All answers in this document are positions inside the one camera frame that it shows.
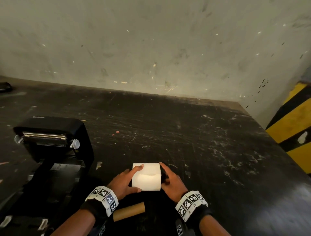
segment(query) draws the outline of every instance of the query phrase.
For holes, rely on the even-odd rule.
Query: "yellow and black striped pillar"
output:
[[[311,173],[311,86],[296,84],[266,128],[307,173]]]

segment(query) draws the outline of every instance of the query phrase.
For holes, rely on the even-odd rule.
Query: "hand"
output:
[[[126,195],[131,193],[139,193],[142,190],[137,187],[129,187],[131,179],[137,171],[142,170],[144,164],[141,166],[135,166],[131,171],[129,169],[123,171],[121,174],[114,177],[114,179],[107,185],[107,188],[110,188],[114,194],[117,196],[118,200],[123,199]]]
[[[169,196],[174,202],[179,202],[184,193],[188,191],[186,186],[183,184],[182,180],[178,175],[176,175],[169,167],[160,162],[160,165],[165,170],[168,179],[165,183],[161,184],[164,192]]]

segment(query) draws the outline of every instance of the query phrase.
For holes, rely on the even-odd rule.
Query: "scratched tabletop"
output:
[[[12,128],[31,116],[62,116],[87,128],[90,179],[108,184],[133,163],[161,161],[201,192],[231,235],[310,235],[310,178],[238,103],[7,81],[14,90],[0,94],[1,201],[36,165]],[[120,207],[142,201],[146,213],[107,231],[176,235],[174,204],[163,191],[128,196]]]

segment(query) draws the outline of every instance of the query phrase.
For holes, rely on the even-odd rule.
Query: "scuffed wall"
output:
[[[239,101],[266,126],[310,64],[309,0],[2,0],[0,74]]]

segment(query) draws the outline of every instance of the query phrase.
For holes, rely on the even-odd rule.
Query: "person's right hand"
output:
[[[160,162],[160,165],[165,170],[168,176],[168,179],[165,180],[165,183],[161,184],[162,189],[171,200],[173,200],[174,202],[179,202],[183,194],[185,194],[188,189],[183,184],[180,177],[176,175],[173,171],[171,171],[171,169],[167,165],[162,162]]]

